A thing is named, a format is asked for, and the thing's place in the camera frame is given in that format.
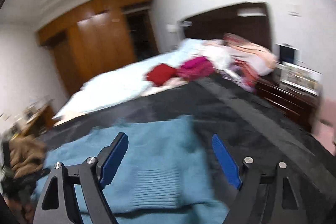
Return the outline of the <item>pink plastic stool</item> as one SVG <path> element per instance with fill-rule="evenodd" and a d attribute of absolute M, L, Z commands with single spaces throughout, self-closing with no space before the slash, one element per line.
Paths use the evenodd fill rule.
<path fill-rule="evenodd" d="M 335 100 L 324 99 L 315 120 L 313 136 L 335 156 Z"/>

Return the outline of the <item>bedside lamp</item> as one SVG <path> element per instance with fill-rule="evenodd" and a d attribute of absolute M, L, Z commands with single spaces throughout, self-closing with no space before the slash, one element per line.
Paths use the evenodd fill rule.
<path fill-rule="evenodd" d="M 168 23 L 166 25 L 166 30 L 168 33 L 168 40 L 171 48 L 175 48 L 179 44 L 179 36 L 178 36 L 178 27 L 176 24 Z"/>

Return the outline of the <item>white bed cover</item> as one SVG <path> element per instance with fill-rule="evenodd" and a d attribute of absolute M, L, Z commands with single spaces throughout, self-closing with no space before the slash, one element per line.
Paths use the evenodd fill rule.
<path fill-rule="evenodd" d="M 159 64 L 179 68 L 185 61 L 202 56 L 201 49 L 205 41 L 185 39 L 175 51 L 95 76 L 72 95 L 70 100 L 53 116 L 53 120 L 68 121 L 137 98 L 154 86 L 146 80 L 146 74 L 149 71 Z"/>

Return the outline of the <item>teal knit sweater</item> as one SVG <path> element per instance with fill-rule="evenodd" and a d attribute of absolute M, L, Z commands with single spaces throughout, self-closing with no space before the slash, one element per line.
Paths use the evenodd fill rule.
<path fill-rule="evenodd" d="M 45 165 L 80 164 L 97 155 L 118 133 L 129 146 L 104 196 L 119 223 L 222 223 L 228 207 L 216 200 L 206 153 L 192 118 L 118 123 L 47 154 Z"/>

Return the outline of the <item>small dark monitor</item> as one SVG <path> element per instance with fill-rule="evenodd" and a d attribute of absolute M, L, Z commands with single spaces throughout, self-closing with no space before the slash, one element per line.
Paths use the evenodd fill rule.
<path fill-rule="evenodd" d="M 291 63 L 298 65 L 300 50 L 289 44 L 276 44 L 278 53 L 278 62 L 283 65 L 284 63 Z"/>

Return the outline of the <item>photo collage frame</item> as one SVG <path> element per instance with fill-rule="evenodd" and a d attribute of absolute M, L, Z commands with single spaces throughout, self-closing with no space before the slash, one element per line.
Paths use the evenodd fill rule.
<path fill-rule="evenodd" d="M 283 62 L 280 83 L 319 96 L 322 89 L 322 74 L 306 67 Z"/>

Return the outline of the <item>brown knit garment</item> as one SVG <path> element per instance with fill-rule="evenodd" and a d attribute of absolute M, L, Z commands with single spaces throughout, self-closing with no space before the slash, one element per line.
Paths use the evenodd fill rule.
<path fill-rule="evenodd" d="M 21 178 L 43 169 L 47 147 L 31 135 L 11 139 L 9 150 L 14 178 Z"/>

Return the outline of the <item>white crumpled clothes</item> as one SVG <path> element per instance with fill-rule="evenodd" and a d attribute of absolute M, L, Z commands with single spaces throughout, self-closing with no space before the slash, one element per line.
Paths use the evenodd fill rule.
<path fill-rule="evenodd" d="M 232 63 L 232 57 L 228 47 L 219 44 L 218 41 L 215 40 L 203 42 L 201 54 L 211 61 L 214 68 L 219 71 L 228 69 Z"/>

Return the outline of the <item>dark wooden nightstand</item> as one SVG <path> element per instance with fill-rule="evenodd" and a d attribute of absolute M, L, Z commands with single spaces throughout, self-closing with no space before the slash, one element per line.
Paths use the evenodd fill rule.
<path fill-rule="evenodd" d="M 256 95 L 281 110 L 290 120 L 311 132 L 322 97 L 280 83 L 273 73 L 259 78 L 255 85 Z"/>

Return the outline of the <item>magenta folded garment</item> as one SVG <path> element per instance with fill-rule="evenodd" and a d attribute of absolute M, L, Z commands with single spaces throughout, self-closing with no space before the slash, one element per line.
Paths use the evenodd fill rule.
<path fill-rule="evenodd" d="M 202 77 L 207 77 L 214 73 L 215 68 L 211 61 L 204 56 L 194 57 L 185 61 L 178 69 L 176 76 L 193 81 Z"/>

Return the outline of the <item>wall light switch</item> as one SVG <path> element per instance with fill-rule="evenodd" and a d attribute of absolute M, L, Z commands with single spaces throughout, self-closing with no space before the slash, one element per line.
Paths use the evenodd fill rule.
<path fill-rule="evenodd" d="M 297 12 L 297 11 L 291 11 L 291 10 L 288 11 L 288 14 L 290 16 L 298 16 L 298 17 L 301 16 L 301 14 L 299 12 Z"/>

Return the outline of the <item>red folded garment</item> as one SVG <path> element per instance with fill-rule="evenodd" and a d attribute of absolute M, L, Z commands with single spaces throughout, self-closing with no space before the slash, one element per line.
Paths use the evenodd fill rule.
<path fill-rule="evenodd" d="M 169 79 L 175 77 L 177 69 L 167 64 L 159 64 L 146 74 L 146 80 L 150 81 L 156 87 L 162 86 Z"/>

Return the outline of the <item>red striped folded cloth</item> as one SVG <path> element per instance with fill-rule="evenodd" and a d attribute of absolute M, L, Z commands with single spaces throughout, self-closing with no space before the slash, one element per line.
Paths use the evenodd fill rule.
<path fill-rule="evenodd" d="M 234 74 L 232 78 L 241 88 L 254 92 L 259 75 L 247 62 L 235 60 L 229 65 L 229 70 Z"/>

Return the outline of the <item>black satin sheet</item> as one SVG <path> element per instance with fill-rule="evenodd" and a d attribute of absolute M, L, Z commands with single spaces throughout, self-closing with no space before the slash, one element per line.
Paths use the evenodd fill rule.
<path fill-rule="evenodd" d="M 335 157 L 314 139 L 311 133 L 289 120 L 264 99 L 215 75 L 209 79 L 228 89 L 235 97 L 244 100 L 289 132 L 335 177 Z M 224 141 L 235 160 L 251 156 L 261 164 L 263 170 L 275 165 L 276 161 L 285 160 L 293 175 L 293 185 L 302 198 L 307 221 L 335 223 L 335 189 L 320 191 L 277 146 L 227 104 L 200 86 L 197 81 L 75 118 L 52 128 L 41 136 L 41 141 L 45 142 L 49 149 L 54 150 L 88 135 L 93 128 L 103 129 L 123 121 L 138 123 L 166 121 L 182 114 L 192 116 L 193 130 L 206 150 L 217 198 L 230 201 L 233 192 L 226 185 L 224 174 L 211 148 L 211 137 L 214 134 L 218 134 Z"/>

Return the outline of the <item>cluttered wooden desk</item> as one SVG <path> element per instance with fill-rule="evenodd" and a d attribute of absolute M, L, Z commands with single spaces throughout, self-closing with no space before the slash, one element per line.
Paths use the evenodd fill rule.
<path fill-rule="evenodd" d="M 53 100 L 40 100 L 16 116 L 9 115 L 8 111 L 1 111 L 1 137 L 39 136 L 47 132 L 55 124 L 52 119 L 52 102 Z"/>

